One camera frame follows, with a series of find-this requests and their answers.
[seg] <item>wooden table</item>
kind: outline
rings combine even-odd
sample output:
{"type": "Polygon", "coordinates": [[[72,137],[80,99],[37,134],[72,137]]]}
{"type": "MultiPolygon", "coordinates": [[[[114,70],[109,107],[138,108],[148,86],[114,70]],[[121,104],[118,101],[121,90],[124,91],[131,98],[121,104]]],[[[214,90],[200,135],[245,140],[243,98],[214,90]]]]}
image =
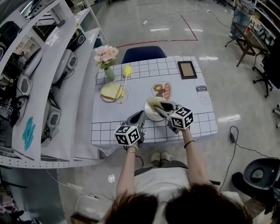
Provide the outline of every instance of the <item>wooden table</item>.
{"type": "Polygon", "coordinates": [[[238,31],[240,35],[244,38],[244,39],[240,39],[240,38],[236,39],[236,42],[238,43],[239,47],[243,51],[243,54],[236,67],[239,66],[240,62],[243,60],[246,54],[255,56],[255,63],[256,63],[256,58],[259,54],[263,52],[268,52],[268,48],[266,44],[253,29],[250,29],[250,31],[248,31],[247,26],[243,26],[235,22],[233,22],[232,25],[235,27],[234,38],[231,41],[229,41],[225,47],[227,47],[227,45],[230,42],[236,39],[235,37],[236,31],[238,31]],[[256,54],[253,48],[259,49],[260,52],[256,54]]]}

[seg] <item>flower vase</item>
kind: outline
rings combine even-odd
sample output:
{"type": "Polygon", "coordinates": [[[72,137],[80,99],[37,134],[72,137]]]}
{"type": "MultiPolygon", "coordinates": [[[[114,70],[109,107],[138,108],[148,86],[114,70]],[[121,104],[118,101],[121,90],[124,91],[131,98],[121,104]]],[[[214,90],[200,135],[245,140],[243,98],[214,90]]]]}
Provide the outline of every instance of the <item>flower vase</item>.
{"type": "Polygon", "coordinates": [[[108,69],[104,69],[106,76],[108,77],[108,79],[110,81],[114,81],[115,79],[115,73],[113,72],[113,70],[111,68],[108,69]]]}

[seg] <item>red line on floor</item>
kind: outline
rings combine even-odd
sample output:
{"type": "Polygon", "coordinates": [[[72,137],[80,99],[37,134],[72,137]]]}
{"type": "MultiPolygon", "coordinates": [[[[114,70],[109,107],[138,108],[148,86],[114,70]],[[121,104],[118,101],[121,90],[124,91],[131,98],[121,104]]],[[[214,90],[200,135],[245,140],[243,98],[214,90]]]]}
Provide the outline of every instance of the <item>red line on floor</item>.
{"type": "Polygon", "coordinates": [[[193,30],[191,29],[191,27],[189,26],[189,24],[187,23],[187,21],[184,19],[184,17],[181,15],[182,19],[185,21],[185,23],[187,24],[187,26],[189,27],[189,29],[191,30],[192,34],[194,35],[194,37],[196,38],[196,35],[194,34],[193,30]]]}
{"type": "Polygon", "coordinates": [[[134,44],[125,44],[125,45],[121,45],[118,47],[126,47],[126,46],[131,46],[131,45],[136,45],[136,44],[146,44],[146,43],[154,43],[154,42],[169,42],[169,41],[197,41],[196,40],[154,40],[154,41],[146,41],[146,42],[139,42],[139,43],[134,43],[134,44]]]}

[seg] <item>picture frame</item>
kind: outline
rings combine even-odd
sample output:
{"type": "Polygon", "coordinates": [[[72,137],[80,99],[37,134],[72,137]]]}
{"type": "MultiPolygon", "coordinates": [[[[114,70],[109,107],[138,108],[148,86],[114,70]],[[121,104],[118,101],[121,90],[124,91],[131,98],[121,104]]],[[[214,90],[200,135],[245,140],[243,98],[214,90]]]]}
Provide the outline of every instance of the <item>picture frame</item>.
{"type": "Polygon", "coordinates": [[[192,61],[178,61],[182,79],[196,79],[197,74],[192,61]]]}

